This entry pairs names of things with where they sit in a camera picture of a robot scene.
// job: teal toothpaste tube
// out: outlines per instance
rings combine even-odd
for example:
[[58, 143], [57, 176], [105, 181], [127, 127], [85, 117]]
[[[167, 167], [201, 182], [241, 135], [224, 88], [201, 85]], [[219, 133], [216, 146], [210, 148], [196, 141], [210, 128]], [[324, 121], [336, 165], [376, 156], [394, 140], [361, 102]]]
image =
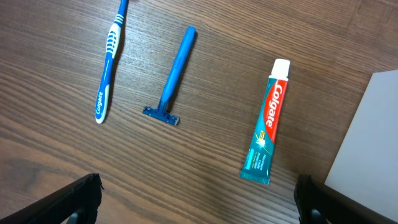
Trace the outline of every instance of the teal toothpaste tube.
[[266, 95], [251, 139], [241, 178], [269, 184], [271, 162], [275, 148], [276, 129], [285, 97], [290, 61], [276, 59], [268, 78]]

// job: white cap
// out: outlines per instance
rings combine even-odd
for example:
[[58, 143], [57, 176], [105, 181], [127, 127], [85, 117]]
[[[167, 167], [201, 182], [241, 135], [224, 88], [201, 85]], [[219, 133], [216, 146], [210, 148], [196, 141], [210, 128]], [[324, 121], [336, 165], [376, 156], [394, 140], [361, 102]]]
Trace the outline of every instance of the white cap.
[[271, 76], [277, 79], [287, 79], [289, 76], [290, 60], [277, 59], [272, 68]]

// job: blue razor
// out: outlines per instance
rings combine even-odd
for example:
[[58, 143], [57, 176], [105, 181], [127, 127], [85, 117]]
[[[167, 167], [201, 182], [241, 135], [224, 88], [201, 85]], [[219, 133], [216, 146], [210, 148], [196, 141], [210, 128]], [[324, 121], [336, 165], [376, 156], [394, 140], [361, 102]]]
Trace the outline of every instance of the blue razor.
[[116, 51], [118, 50], [123, 19], [126, 14], [126, 6], [127, 0], [121, 0], [118, 14], [109, 30], [108, 39], [106, 40], [105, 67], [95, 102], [95, 120], [98, 124], [101, 124], [104, 121], [106, 115], [113, 60], [116, 55]]
[[178, 50], [177, 56], [175, 57], [173, 67], [170, 71], [170, 75], [167, 79], [166, 85], [164, 86], [162, 97], [160, 99], [157, 109], [146, 106], [143, 113], [166, 122], [171, 125], [177, 125], [179, 121], [178, 116], [173, 116], [166, 113], [166, 108], [169, 103], [171, 96], [173, 95], [175, 86], [177, 85], [178, 78], [180, 77], [181, 71], [184, 68], [185, 61], [191, 51], [193, 41], [195, 40], [196, 30], [194, 27], [188, 27], [185, 32], [184, 38], [180, 49]]

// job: red label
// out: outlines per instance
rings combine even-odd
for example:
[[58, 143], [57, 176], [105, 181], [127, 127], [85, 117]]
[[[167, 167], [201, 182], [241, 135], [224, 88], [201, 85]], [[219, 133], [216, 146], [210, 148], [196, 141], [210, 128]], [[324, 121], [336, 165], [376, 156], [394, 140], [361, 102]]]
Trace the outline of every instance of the red label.
[[287, 81], [276, 80], [268, 92], [264, 105], [264, 124], [269, 138], [275, 143], [276, 129], [278, 126], [280, 109], [285, 97]]

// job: toothbrush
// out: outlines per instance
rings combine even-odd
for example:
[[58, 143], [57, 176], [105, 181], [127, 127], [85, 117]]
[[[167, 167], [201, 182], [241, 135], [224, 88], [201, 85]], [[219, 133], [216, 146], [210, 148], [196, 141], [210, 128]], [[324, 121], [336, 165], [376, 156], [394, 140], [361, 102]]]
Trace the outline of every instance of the toothbrush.
[[118, 50], [120, 32], [123, 26], [123, 19], [126, 14], [127, 1], [128, 0], [121, 0], [118, 14], [109, 30], [108, 39], [106, 40], [105, 67], [95, 102], [95, 120], [98, 124], [101, 124], [104, 121], [106, 115], [112, 66], [114, 56]]

